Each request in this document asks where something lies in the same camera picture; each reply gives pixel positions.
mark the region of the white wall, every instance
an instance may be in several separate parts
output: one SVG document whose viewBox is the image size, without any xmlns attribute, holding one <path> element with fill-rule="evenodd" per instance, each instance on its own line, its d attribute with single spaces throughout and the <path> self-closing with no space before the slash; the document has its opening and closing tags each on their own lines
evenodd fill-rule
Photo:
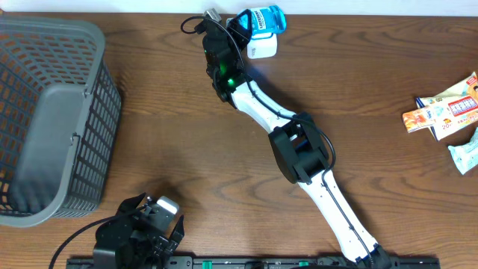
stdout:
<svg viewBox="0 0 478 269">
<path fill-rule="evenodd" d="M 40 12 L 237 13 L 271 4 L 286 14 L 478 16 L 478 0 L 0 0 L 4 11 Z"/>
</svg>

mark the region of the basket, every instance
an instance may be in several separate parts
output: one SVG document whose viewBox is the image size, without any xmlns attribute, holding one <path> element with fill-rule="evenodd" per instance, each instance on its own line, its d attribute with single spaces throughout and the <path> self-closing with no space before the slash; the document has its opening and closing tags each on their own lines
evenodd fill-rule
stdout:
<svg viewBox="0 0 478 269">
<path fill-rule="evenodd" d="M 0 16 L 0 225 L 98 207 L 121 109 L 104 50 L 88 22 Z"/>
</svg>

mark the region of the cable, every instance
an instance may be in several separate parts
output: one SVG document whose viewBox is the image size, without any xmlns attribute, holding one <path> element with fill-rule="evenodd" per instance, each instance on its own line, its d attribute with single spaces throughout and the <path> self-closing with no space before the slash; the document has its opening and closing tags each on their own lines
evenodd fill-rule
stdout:
<svg viewBox="0 0 478 269">
<path fill-rule="evenodd" d="M 285 116 L 285 115 L 282 115 L 279 111 L 276 111 L 274 108 L 270 107 L 266 102 L 264 102 L 261 98 L 259 98 L 257 96 L 257 93 L 255 92 L 255 90 L 252 89 L 251 87 L 251 84 L 249 83 L 249 75 L 247 75 L 247 71 L 246 71 L 246 65 L 244 64 L 244 59 L 242 58 L 242 55 L 240 53 L 240 49 L 239 49 L 239 46 L 238 44 L 236 43 L 236 41 L 234 40 L 234 37 L 232 36 L 231 33 L 229 33 L 227 31 L 227 29 L 221 25 L 219 22 L 209 18 L 209 17 L 206 17 L 206 16 L 191 16 L 187 19 L 185 19 L 182 24 L 181 24 L 181 31 L 185 34 L 195 34 L 196 31 L 186 31 L 184 29 L 184 25 L 193 20 L 193 19 L 204 19 L 204 20 L 207 20 L 209 22 L 213 22 L 219 29 L 221 29 L 224 33 L 227 34 L 227 36 L 231 39 L 232 43 L 234 44 L 234 47 L 236 49 L 236 52 L 238 53 L 238 57 L 239 57 L 239 61 L 240 61 L 240 67 L 242 67 L 242 70 L 244 72 L 244 75 L 246 77 L 246 83 L 247 83 L 247 87 L 249 88 L 249 91 L 251 92 L 252 96 L 254 96 L 255 99 L 257 99 L 261 105 L 263 105 L 265 108 L 267 108 L 270 112 L 274 113 L 277 117 L 281 117 L 282 119 L 286 119 L 286 120 L 291 120 L 291 121 L 294 121 L 296 123 L 302 123 L 302 124 L 307 124 L 313 128 L 315 128 L 317 130 L 317 132 L 325 139 L 325 141 L 327 142 L 328 146 L 329 146 L 329 149 L 330 149 L 330 153 L 332 155 L 332 160 L 331 160 L 331 163 L 329 165 L 329 167 L 327 167 L 323 172 L 322 172 L 322 186 L 327 190 L 327 192 L 329 193 L 330 197 L 334 200 L 334 203 L 335 205 L 337 206 L 338 210 L 342 213 L 342 216 L 344 216 L 344 219 L 345 221 L 348 223 L 349 227 L 351 230 L 353 230 L 354 234 L 357 236 L 357 239 L 360 241 L 361 245 L 365 248 L 365 251 L 367 252 L 368 254 L 368 257 L 370 258 L 370 265 L 373 267 L 373 264 L 374 264 L 374 260 L 373 260 L 373 257 L 372 255 L 370 254 L 370 251 L 368 250 L 367 248 L 367 245 L 365 244 L 365 242 L 363 241 L 363 239 L 361 238 L 361 236 L 357 233 L 355 227 L 352 225 L 352 223 L 350 222 L 348 216 L 345 214 L 344 210 L 342 209 L 342 207 L 340 206 L 340 204 L 338 203 L 338 201 L 336 200 L 334 194 L 332 193 L 332 191 L 330 190 L 329 186 L 327 185 L 327 182 L 325 180 L 325 175 L 331 171 L 334 166 L 335 166 L 335 160 L 336 160 L 336 155 L 335 155 L 335 149 L 334 149 L 334 146 L 332 145 L 332 142 L 330 141 L 330 139 L 326 136 L 326 134 L 322 131 L 322 130 L 319 130 L 318 127 L 316 127 L 315 124 L 307 121 L 307 120 L 302 120 L 302 119 L 297 119 L 296 117 L 292 116 L 292 117 L 289 117 L 289 116 Z M 214 86 L 216 87 L 216 81 L 215 81 L 215 74 L 213 75 L 213 81 L 214 81 Z"/>
<path fill-rule="evenodd" d="M 57 258 L 58 256 L 60 255 L 61 251 L 63 251 L 63 249 L 67 246 L 67 244 L 69 242 L 71 242 L 73 239 L 75 239 L 75 237 L 79 236 L 82 232 L 88 230 L 89 228 L 93 227 L 93 226 L 96 226 L 98 224 L 101 224 L 101 223 L 106 223 L 108 221 L 112 221 L 112 220 L 117 220 L 117 219 L 120 219 L 122 217 L 126 217 L 126 216 L 129 216 L 129 215 L 132 215 L 134 213 L 137 213 L 141 210 L 143 210 L 145 208 L 145 206 L 141 206 L 139 208 L 136 208 L 135 210 L 131 210 L 131 211 L 128 211 L 126 212 L 125 214 L 120 214 L 120 215 L 116 215 L 116 216 L 111 216 L 111 217 L 106 217 L 104 219 L 101 219 L 101 220 L 97 220 L 97 221 L 94 221 L 88 225 L 86 225 L 85 227 L 79 229 L 78 231 L 76 231 L 74 234 L 70 235 L 57 249 L 57 251 L 55 252 L 55 254 L 53 255 L 52 257 L 52 261 L 50 262 L 50 265 L 49 265 L 49 269 L 53 269 L 53 267 L 55 266 L 55 262 L 57 261 Z"/>
</svg>

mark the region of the wooden tabletop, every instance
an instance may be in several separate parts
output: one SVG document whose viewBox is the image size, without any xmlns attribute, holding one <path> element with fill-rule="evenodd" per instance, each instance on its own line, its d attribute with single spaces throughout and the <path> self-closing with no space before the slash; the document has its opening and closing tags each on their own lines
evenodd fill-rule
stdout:
<svg viewBox="0 0 478 269">
<path fill-rule="evenodd" d="M 142 192 L 182 207 L 179 250 L 197 256 L 340 253 L 315 204 L 280 173 L 266 132 L 217 98 L 202 36 L 179 30 L 188 15 L 40 15 L 103 30 L 122 118 L 100 208 L 29 229 L 0 227 L 0 268 L 45 268 L 73 232 Z M 447 145 L 468 142 L 477 125 L 437 143 L 427 130 L 407 134 L 401 115 L 416 108 L 414 97 L 478 69 L 477 44 L 477 18 L 288 16 L 277 55 L 249 68 L 265 93 L 309 112 L 328 134 L 344 196 L 387 251 L 476 268 L 478 169 L 462 176 Z M 57 268 L 90 256 L 95 231 L 70 243 Z"/>
</svg>

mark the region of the snack wrapper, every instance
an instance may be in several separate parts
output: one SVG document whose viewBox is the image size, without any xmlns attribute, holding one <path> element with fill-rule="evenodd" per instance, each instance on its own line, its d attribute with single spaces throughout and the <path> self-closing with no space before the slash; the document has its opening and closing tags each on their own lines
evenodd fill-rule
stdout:
<svg viewBox="0 0 478 269">
<path fill-rule="evenodd" d="M 475 134 L 463 146 L 448 146 L 456 168 L 462 175 L 478 164 L 478 128 Z"/>
<path fill-rule="evenodd" d="M 478 121 L 478 79 L 475 72 L 444 92 L 415 99 L 419 109 L 403 114 L 408 132 L 428 128 L 438 141 Z"/>
</svg>

